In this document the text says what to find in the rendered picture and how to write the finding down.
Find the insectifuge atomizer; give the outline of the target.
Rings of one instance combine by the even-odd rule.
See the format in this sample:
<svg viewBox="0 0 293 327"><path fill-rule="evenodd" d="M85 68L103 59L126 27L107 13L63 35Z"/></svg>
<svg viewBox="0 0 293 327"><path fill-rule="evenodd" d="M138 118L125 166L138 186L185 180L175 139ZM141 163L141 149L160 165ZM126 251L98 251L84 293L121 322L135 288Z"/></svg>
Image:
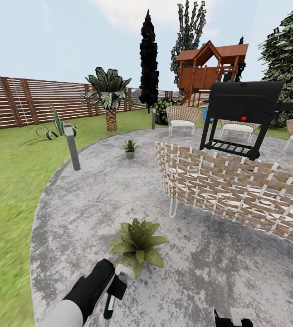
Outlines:
<svg viewBox="0 0 293 327"><path fill-rule="evenodd" d="M107 297L107 302L105 305L105 309L103 312L103 317L105 319L111 319L112 318L112 313L115 307L115 303L116 303L116 298L113 295L108 295Z"/></svg>

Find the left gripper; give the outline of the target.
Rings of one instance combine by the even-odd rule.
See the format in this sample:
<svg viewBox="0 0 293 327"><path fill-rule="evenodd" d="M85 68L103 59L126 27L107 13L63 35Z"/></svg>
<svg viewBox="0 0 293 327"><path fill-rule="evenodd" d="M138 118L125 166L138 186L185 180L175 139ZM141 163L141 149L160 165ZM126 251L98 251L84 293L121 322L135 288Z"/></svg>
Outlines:
<svg viewBox="0 0 293 327"><path fill-rule="evenodd" d="M126 292L127 285L123 283L120 279L116 277L116 281L114 283L114 288L109 290L106 290L104 295L107 293L108 295L113 295L117 300L121 301L123 299L123 296Z"/></svg>

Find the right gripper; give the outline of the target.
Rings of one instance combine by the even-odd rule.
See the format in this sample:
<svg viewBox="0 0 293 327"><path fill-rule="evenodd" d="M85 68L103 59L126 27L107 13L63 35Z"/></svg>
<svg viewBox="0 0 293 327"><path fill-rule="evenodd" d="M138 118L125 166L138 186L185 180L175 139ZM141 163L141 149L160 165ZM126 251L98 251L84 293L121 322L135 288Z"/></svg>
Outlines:
<svg viewBox="0 0 293 327"><path fill-rule="evenodd" d="M219 317L215 310L215 322L216 327L236 327L231 322L230 318ZM252 323L248 319L241 319L242 327L253 327Z"/></svg>

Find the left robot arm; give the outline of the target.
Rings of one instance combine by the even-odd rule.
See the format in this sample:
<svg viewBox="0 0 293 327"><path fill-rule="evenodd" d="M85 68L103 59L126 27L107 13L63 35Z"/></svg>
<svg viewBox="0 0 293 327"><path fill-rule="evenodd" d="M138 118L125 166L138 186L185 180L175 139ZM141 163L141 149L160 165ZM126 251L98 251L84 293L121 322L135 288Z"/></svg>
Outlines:
<svg viewBox="0 0 293 327"><path fill-rule="evenodd" d="M136 275L121 263L114 268L108 259L98 261L91 273L80 277L70 293L34 327L83 327L106 293L123 299L128 286L121 276L133 282Z"/></svg>

